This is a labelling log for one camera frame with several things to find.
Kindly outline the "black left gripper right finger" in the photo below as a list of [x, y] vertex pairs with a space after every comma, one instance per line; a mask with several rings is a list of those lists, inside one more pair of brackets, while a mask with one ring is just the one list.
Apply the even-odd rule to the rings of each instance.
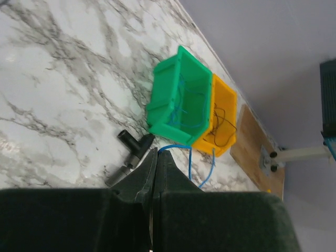
[[154, 251], [300, 251], [282, 200], [266, 192], [203, 192], [158, 155]]

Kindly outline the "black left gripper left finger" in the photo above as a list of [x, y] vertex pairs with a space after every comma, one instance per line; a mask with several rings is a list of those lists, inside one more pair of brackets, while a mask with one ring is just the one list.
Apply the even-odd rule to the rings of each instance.
[[157, 163], [111, 188], [1, 190], [1, 251], [149, 251]]

